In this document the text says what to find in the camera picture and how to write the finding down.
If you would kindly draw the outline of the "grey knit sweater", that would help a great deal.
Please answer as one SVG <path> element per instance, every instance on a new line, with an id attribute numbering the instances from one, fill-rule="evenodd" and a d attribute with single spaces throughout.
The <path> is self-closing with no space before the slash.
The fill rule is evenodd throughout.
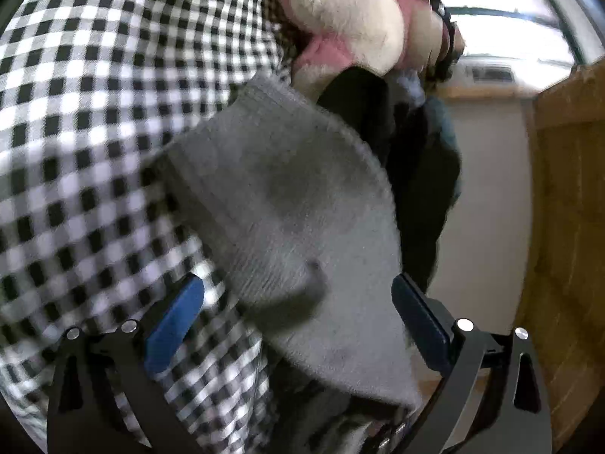
<path id="1" fill-rule="evenodd" d="M 336 389 L 420 404 L 391 186 L 354 130 L 258 74 L 155 167 L 266 343 Z"/>

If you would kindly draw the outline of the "black clothing pile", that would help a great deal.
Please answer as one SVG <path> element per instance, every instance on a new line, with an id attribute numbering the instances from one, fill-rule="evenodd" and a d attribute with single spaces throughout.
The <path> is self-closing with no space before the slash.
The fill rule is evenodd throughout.
<path id="1" fill-rule="evenodd" d="M 386 169 L 403 272 L 427 290 L 448 212 L 461 193 L 461 152 L 445 104 L 424 91 L 415 72 L 379 77 L 350 67 L 329 83 L 318 105 L 355 129 Z"/>

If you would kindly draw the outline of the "black white checkered bedsheet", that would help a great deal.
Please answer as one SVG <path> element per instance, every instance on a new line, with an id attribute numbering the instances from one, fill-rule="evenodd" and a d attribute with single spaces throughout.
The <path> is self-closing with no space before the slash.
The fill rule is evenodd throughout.
<path id="1" fill-rule="evenodd" d="M 261 453 L 267 361 L 152 169 L 259 71 L 286 76 L 278 0 L 25 0 L 1 36 L 1 393 L 46 440 L 56 345 L 137 319 L 187 273 L 209 298 L 160 377 L 207 453 Z"/>

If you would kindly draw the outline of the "pink white plush toy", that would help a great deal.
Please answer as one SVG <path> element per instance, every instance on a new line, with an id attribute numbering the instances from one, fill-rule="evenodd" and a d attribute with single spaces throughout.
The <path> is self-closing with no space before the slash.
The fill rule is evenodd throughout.
<path id="1" fill-rule="evenodd" d="M 437 0 L 281 0 L 310 41 L 294 61 L 294 89 L 318 100 L 351 66 L 383 76 L 447 64 L 464 46 Z"/>

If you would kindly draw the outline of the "wooden bed frame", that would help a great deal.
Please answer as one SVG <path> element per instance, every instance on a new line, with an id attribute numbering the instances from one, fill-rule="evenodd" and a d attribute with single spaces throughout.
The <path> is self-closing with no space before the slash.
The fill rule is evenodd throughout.
<path id="1" fill-rule="evenodd" d="M 532 231 L 516 322 L 543 370 L 553 449 L 604 393 L 604 64 L 541 92 L 527 121 Z"/>

